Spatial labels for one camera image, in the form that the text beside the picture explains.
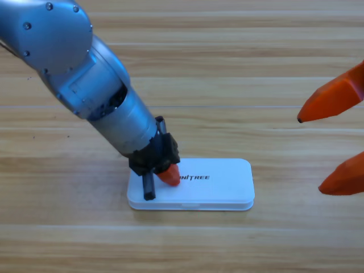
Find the silver robotic arm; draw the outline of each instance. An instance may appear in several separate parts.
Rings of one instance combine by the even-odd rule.
[[[73,114],[87,120],[143,176],[155,198],[153,173],[179,183],[177,143],[154,118],[111,49],[93,34],[73,0],[0,0],[0,44],[28,66]]]

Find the unitree logo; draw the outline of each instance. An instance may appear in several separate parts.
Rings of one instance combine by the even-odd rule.
[[[209,175],[187,175],[187,176],[180,176],[181,180],[209,180],[210,176]]]

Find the white box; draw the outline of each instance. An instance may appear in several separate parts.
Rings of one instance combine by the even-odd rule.
[[[244,159],[182,158],[181,183],[172,187],[154,175],[154,200],[146,201],[141,176],[131,171],[127,198],[138,210],[248,210],[255,193],[253,174]]]

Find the orange cone-shaped object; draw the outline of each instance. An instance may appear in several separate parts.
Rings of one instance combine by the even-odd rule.
[[[299,122],[339,115],[364,99],[364,62],[318,88],[297,116]]]
[[[364,152],[340,164],[318,189],[326,195],[364,192]]]
[[[176,164],[171,164],[170,167],[159,174],[159,179],[170,186],[177,186],[180,184],[180,172]]]

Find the wood grain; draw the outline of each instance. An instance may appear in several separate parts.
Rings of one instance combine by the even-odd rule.
[[[143,212],[127,160],[0,49],[0,272],[363,272],[364,197],[317,187],[364,150],[359,105],[299,124],[362,61],[362,0],[80,0],[185,158],[245,158],[248,212]]]

